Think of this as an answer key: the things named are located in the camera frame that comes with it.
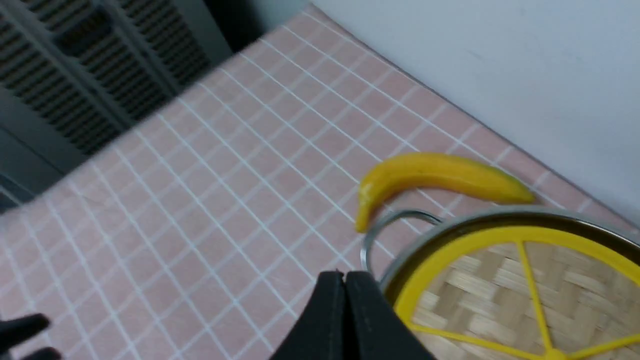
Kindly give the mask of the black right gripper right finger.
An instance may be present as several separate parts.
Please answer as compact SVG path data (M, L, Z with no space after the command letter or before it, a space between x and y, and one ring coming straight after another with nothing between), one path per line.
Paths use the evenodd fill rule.
M373 276L352 271L345 278L346 360L433 360L394 312Z

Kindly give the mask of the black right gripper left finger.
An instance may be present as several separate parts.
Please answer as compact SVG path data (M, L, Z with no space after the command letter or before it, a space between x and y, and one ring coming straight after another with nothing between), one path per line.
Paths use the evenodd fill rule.
M272 360L342 360L346 292L340 271L323 271Z

